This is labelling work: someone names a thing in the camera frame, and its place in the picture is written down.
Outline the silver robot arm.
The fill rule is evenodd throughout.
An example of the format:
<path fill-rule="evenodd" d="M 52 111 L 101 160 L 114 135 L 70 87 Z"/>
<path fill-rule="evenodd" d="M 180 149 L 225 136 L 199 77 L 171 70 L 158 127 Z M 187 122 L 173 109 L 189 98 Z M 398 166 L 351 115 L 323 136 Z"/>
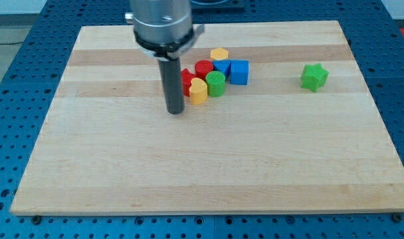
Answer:
<path fill-rule="evenodd" d="M 125 14 L 136 42 L 145 54 L 160 61 L 177 60 L 205 32 L 195 26 L 189 0 L 130 0 Z"/>

